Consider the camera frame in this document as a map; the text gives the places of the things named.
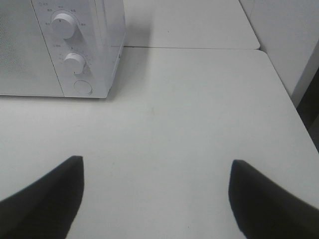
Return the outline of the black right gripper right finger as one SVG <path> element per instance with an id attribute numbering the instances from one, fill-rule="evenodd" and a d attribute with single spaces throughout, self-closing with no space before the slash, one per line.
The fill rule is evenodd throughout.
<path id="1" fill-rule="evenodd" d="M 248 239 L 317 239 L 319 211 L 244 160 L 233 160 L 228 197 Z"/>

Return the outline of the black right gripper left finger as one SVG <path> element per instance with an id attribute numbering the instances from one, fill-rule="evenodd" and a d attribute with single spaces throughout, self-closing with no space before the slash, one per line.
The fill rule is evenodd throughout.
<path id="1" fill-rule="evenodd" d="M 71 156 L 0 202 L 2 239 L 65 239 L 84 193 L 84 162 Z"/>

